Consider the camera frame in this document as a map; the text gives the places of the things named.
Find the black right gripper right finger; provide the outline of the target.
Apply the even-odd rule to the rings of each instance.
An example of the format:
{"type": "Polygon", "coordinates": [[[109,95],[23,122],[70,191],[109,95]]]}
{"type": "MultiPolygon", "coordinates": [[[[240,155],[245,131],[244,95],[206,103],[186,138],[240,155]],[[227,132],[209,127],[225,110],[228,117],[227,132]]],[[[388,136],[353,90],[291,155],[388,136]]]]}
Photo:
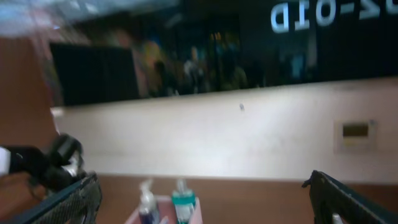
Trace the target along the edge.
{"type": "Polygon", "coordinates": [[[396,224],[397,214],[366,199],[324,172],[313,170],[302,184],[309,187],[314,224],[396,224]]]}

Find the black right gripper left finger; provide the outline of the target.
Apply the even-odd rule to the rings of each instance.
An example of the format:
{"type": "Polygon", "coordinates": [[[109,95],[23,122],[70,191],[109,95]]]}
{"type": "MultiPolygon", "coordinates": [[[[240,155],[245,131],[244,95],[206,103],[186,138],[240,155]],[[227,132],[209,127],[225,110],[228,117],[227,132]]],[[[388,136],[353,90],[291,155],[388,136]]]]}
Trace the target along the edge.
{"type": "Polygon", "coordinates": [[[1,177],[1,224],[92,224],[103,199],[95,173],[51,192],[26,173],[1,177]]]}

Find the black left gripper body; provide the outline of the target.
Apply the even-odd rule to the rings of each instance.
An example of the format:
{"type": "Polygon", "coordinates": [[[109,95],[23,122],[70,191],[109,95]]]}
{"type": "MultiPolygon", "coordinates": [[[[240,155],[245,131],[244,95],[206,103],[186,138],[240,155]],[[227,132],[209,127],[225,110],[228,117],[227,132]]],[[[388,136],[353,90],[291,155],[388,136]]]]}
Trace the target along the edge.
{"type": "Polygon", "coordinates": [[[57,136],[43,152],[35,146],[1,146],[11,153],[10,174],[26,172],[38,183],[54,191],[62,190],[86,177],[83,146],[68,135],[57,136]]]}

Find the purple foaming soap pump bottle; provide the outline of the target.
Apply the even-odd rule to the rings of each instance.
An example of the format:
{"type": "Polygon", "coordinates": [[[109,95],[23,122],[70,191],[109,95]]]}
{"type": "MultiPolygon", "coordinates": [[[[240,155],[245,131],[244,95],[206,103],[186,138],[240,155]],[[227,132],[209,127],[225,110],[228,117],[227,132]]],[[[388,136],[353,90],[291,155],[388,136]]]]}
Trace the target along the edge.
{"type": "Polygon", "coordinates": [[[151,191],[153,184],[152,179],[143,181],[139,188],[141,191],[139,204],[139,218],[141,224],[159,224],[160,212],[157,200],[151,191]]]}

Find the pink cardboard box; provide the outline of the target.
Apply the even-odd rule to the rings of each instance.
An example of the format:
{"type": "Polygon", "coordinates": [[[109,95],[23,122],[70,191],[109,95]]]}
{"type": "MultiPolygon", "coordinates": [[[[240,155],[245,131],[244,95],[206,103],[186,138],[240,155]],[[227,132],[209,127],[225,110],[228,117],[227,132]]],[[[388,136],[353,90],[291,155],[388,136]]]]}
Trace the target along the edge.
{"type": "MultiPolygon", "coordinates": [[[[157,204],[160,212],[160,219],[164,217],[168,218],[168,223],[176,223],[177,216],[175,214],[175,207],[172,203],[172,199],[170,196],[166,195],[158,195],[156,196],[157,204]]],[[[200,199],[197,197],[196,199],[195,210],[192,214],[189,224],[203,224],[202,214],[201,214],[201,206],[200,199]]],[[[124,222],[125,224],[141,224],[139,218],[139,207],[137,207],[129,216],[129,218],[124,222]]]]}

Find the teal mouthwash bottle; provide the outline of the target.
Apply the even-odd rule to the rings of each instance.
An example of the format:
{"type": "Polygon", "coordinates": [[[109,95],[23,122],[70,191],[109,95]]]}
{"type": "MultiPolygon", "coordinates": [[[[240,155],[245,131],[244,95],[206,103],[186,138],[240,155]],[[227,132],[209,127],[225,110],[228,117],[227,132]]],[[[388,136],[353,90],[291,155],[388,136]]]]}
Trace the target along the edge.
{"type": "Polygon", "coordinates": [[[175,207],[177,223],[189,223],[195,211],[196,196],[189,189],[185,179],[177,180],[177,189],[172,192],[172,203],[175,207]]]}

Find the dark glass window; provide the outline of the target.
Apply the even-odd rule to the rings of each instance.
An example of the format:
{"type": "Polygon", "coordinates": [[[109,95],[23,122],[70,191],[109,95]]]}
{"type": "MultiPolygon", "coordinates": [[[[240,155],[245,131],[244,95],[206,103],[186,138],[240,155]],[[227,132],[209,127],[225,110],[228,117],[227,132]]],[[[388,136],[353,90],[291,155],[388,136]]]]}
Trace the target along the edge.
{"type": "Polygon", "coordinates": [[[71,1],[61,104],[397,75],[397,0],[71,1]]]}

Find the beige wall outlet plate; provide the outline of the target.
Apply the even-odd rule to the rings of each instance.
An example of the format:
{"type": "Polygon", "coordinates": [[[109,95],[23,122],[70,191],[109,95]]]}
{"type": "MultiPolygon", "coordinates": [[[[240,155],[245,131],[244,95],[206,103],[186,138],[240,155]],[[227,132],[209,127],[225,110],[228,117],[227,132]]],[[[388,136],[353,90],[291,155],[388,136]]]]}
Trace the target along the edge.
{"type": "Polygon", "coordinates": [[[373,119],[336,121],[333,131],[335,153],[364,153],[377,148],[377,122],[373,119]]]}

